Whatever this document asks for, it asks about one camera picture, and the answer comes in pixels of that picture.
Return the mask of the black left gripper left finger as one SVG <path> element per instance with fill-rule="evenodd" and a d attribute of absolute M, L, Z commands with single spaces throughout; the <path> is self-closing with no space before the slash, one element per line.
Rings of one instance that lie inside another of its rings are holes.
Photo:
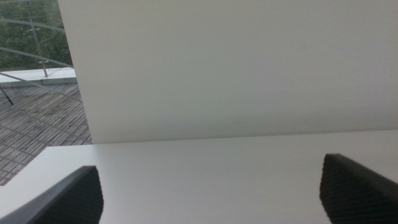
<path fill-rule="evenodd" d="M 1 218 L 1 223 L 69 224 L 100 222 L 104 199 L 95 166 L 83 166 Z"/>

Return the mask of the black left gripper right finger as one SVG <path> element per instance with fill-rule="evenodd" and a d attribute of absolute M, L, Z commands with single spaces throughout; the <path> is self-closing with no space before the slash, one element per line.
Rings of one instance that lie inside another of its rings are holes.
<path fill-rule="evenodd" d="M 397 223 L 397 183 L 341 154 L 326 154 L 320 200 L 331 223 Z"/>

